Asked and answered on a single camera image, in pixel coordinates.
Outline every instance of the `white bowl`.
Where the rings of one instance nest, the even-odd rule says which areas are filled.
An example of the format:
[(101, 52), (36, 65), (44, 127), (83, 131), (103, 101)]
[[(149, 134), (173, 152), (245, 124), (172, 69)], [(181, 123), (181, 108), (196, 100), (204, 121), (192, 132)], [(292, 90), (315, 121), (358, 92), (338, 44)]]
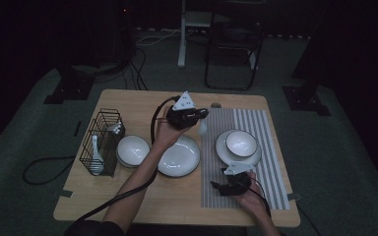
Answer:
[(138, 136), (126, 136), (116, 149), (118, 161), (125, 167), (135, 167), (141, 164), (150, 151), (145, 140)]
[(231, 132), (226, 137), (226, 146), (228, 149), (242, 157), (247, 157), (256, 152), (257, 141), (254, 137), (244, 131)]
[(201, 151), (194, 140), (181, 136), (170, 147), (158, 164), (158, 171), (170, 177), (181, 177), (190, 174), (201, 160)]
[(235, 130), (225, 131), (217, 138), (216, 151), (218, 157), (227, 165), (231, 165), (232, 161), (239, 161), (253, 166), (257, 165), (262, 158), (262, 148), (260, 144), (257, 143), (256, 151), (248, 157), (236, 155), (228, 149), (226, 146), (226, 137), (228, 137), (228, 135), (234, 131)]

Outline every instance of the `gray striped placemat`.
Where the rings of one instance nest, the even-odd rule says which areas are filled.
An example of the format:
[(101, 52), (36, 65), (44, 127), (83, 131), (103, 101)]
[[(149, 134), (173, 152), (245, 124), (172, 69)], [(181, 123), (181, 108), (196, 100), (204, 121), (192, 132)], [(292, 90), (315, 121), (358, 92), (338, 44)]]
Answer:
[(271, 209), (290, 209), (286, 189), (275, 152), (265, 110), (211, 108), (206, 118), (208, 132), (202, 136), (202, 200), (201, 207), (237, 208), (228, 197), (221, 197), (211, 181), (224, 184), (221, 168), (227, 168), (216, 152), (218, 136), (227, 130), (242, 130), (253, 135), (262, 147), (262, 159), (255, 166), (257, 180), (263, 186)]

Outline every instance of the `wire basket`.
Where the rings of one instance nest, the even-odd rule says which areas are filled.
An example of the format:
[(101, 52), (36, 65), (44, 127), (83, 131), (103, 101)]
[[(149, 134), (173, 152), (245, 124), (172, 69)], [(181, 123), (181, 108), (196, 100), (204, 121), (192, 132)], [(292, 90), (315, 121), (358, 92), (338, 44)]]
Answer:
[[(83, 151), (79, 160), (92, 175), (111, 176), (117, 163), (116, 148), (125, 136), (121, 115), (116, 109), (100, 109), (89, 126), (83, 141)], [(95, 158), (93, 137), (97, 137), (97, 152), (101, 159)]]

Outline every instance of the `bowl rim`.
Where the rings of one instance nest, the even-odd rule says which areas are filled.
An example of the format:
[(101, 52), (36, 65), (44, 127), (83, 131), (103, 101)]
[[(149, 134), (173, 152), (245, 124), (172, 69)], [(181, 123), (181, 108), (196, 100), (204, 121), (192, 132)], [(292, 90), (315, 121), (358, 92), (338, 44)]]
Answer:
[(118, 146), (117, 146), (117, 148), (116, 148), (116, 154), (117, 154), (117, 157), (118, 157), (118, 160), (119, 160), (120, 163), (121, 163), (121, 161), (122, 161), (122, 162), (124, 162), (125, 164), (130, 165), (130, 167), (131, 167), (131, 166), (132, 166), (132, 167), (137, 167), (138, 165), (141, 164), (141, 162), (144, 160), (144, 158), (146, 158), (146, 156), (144, 156), (143, 158), (141, 158), (140, 163), (138, 163), (138, 164), (133, 164), (133, 163), (130, 163), (129, 161), (125, 160), (125, 159), (123, 158), (123, 156), (121, 156), (120, 153), (119, 153), (119, 146), (120, 146), (121, 142), (123, 142), (124, 140), (130, 140), (131, 138), (134, 138), (134, 139), (135, 139), (135, 138), (138, 138), (137, 140), (138, 140), (138, 141), (141, 141), (141, 144), (146, 144), (146, 146), (147, 146), (147, 153), (146, 153), (146, 156), (147, 156), (147, 154), (150, 152), (150, 146), (149, 146), (149, 143), (147, 143), (147, 141), (145, 141), (142, 137), (140, 137), (140, 136), (136, 136), (136, 135), (129, 135), (129, 136), (125, 136), (124, 138), (122, 138), (122, 139), (119, 141)]
[[(251, 137), (252, 140), (254, 141), (254, 144), (255, 144), (255, 147), (252, 148), (253, 150), (250, 151), (248, 154), (239, 154), (239, 153), (236, 153), (234, 150), (232, 150), (232, 148), (228, 145), (228, 137), (231, 136), (232, 134), (234, 133), (243, 133), (243, 134), (247, 134), (248, 137)], [(254, 154), (258, 148), (258, 142), (256, 140), (256, 138), (254, 138), (254, 136), (252, 134), (250, 134), (249, 132), (246, 132), (246, 131), (243, 131), (243, 130), (234, 130), (232, 132), (230, 132), (226, 137), (225, 137), (225, 145), (226, 147), (229, 149), (229, 151), (231, 151), (231, 153), (233, 153), (234, 155), (237, 155), (237, 156), (240, 156), (240, 157), (249, 157), (251, 156), (252, 154)]]

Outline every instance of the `dark background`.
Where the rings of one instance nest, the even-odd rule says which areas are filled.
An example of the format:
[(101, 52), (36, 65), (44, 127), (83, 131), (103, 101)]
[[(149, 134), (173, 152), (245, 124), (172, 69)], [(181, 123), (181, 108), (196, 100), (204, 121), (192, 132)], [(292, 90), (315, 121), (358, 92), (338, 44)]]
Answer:
[[(214, 2), (188, 0), (187, 9), (208, 10)], [(269, 34), (312, 36), (294, 76), (336, 93), (378, 169), (378, 0), (268, 2), (274, 16)], [(0, 133), (35, 82), (59, 60), (90, 66), (118, 60), (120, 52), (106, 56), (103, 45), (121, 37), (95, 31), (125, 27), (117, 11), (123, 4), (0, 0)], [(178, 0), (126, 4), (133, 27), (180, 28)]]

